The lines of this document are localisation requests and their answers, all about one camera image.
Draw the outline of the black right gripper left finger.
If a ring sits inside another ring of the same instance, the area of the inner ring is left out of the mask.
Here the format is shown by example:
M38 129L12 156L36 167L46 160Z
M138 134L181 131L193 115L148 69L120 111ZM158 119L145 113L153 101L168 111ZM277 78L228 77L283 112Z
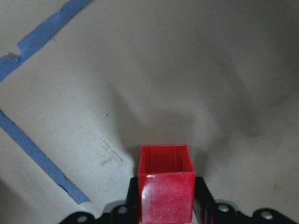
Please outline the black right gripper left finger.
M101 224L139 224L138 178L132 177L129 182L125 200L108 203L100 217Z

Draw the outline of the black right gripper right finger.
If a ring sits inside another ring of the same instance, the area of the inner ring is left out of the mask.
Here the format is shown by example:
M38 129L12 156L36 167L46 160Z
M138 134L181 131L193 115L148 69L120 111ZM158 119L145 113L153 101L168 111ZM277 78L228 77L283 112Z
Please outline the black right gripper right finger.
M195 177L194 213L199 224L237 224L235 209L216 202L202 177Z

